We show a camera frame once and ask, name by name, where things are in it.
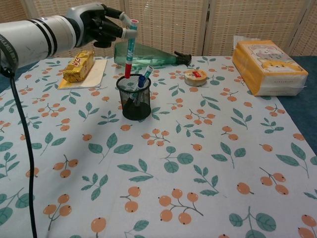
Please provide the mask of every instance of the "marker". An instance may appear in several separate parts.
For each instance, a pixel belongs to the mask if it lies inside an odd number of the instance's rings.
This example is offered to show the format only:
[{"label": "marker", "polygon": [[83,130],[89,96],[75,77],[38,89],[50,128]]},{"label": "marker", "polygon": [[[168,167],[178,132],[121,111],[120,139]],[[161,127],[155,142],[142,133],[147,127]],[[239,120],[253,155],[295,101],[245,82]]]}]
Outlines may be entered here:
[{"label": "marker", "polygon": [[[132,19],[131,20],[131,30],[137,30],[138,29],[138,20]],[[135,38],[129,39],[128,41],[128,50],[127,50],[127,59],[125,62],[125,78],[130,78],[131,74],[131,68],[132,68],[132,60],[133,60],[133,54],[134,54],[134,44],[135,44]]]},{"label": "marker", "polygon": [[145,79],[148,79],[149,78],[149,76],[150,76],[150,74],[152,73],[152,71],[153,71],[153,68],[151,67],[151,66],[147,66],[147,68],[145,69],[145,72],[144,72],[144,77],[145,77]]},{"label": "marker", "polygon": [[[139,77],[139,83],[138,83],[139,87],[141,85],[142,88],[143,88],[145,81],[149,78],[149,76],[151,75],[152,71],[153,71],[153,68],[148,65],[147,68],[144,71],[143,77],[141,77],[141,76]],[[140,96],[139,95],[137,95],[137,98],[134,100],[134,105],[136,107],[138,107],[140,105]]]},{"label": "marker", "polygon": [[134,93],[130,93],[130,96],[127,100],[127,102],[125,103],[124,107],[129,107],[133,101],[137,98],[139,93],[136,93],[135,91],[139,91],[140,89],[142,89],[144,87],[144,83],[146,81],[146,78],[143,75],[139,76],[139,82],[136,85],[136,87],[133,89]]}]

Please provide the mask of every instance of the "cat illustration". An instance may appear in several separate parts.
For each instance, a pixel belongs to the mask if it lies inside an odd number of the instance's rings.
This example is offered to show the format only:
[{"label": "cat illustration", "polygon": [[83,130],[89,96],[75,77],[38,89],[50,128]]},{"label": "cat illustration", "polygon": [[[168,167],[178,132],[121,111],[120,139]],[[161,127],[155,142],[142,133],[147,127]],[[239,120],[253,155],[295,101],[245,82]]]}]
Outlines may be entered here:
[{"label": "cat illustration", "polygon": [[258,59],[262,62],[262,68],[271,71],[271,72],[294,72],[294,71],[303,71],[303,69],[292,62],[284,62],[280,60],[267,60],[267,59]]},{"label": "cat illustration", "polygon": [[253,54],[262,59],[280,61],[292,60],[287,54],[278,50],[274,46],[253,45],[250,46],[249,49],[252,51]]}]

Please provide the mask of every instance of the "yellow tissue package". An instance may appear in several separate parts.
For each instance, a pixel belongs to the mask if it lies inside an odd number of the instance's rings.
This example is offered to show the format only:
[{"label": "yellow tissue package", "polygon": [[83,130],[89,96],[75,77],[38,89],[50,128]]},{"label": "yellow tissue package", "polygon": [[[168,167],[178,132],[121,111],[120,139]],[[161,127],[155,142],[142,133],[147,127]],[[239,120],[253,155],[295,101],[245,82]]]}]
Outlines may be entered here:
[{"label": "yellow tissue package", "polygon": [[308,76],[271,40],[238,42],[233,63],[255,96],[295,96]]},{"label": "yellow tissue package", "polygon": [[94,52],[81,51],[63,71],[63,78],[71,83],[83,81],[94,64]]}]

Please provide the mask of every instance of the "blue fabric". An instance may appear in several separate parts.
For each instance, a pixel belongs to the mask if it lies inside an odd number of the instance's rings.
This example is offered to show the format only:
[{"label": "blue fabric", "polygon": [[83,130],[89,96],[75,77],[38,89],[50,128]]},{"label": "blue fabric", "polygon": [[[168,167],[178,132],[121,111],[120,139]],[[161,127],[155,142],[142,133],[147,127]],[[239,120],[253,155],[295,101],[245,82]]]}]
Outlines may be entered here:
[{"label": "blue fabric", "polygon": [[[292,57],[308,73],[306,88],[296,97],[278,97],[295,125],[305,137],[310,147],[317,154],[317,56]],[[20,68],[16,78],[29,70],[36,63]],[[0,93],[10,85],[7,78],[0,75]]]}]

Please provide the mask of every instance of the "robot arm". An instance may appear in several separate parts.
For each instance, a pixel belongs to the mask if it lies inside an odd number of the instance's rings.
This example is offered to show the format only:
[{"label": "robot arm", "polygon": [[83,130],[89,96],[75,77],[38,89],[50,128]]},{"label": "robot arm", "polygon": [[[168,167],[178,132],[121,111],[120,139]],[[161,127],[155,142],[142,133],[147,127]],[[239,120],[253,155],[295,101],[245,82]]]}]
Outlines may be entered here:
[{"label": "robot arm", "polygon": [[94,42],[108,48],[116,38],[136,38],[135,30],[121,28],[109,19],[120,19],[130,27],[130,18],[122,11],[102,3],[89,3],[68,10],[67,16],[0,24],[0,66],[17,68],[52,57],[54,54]]}]

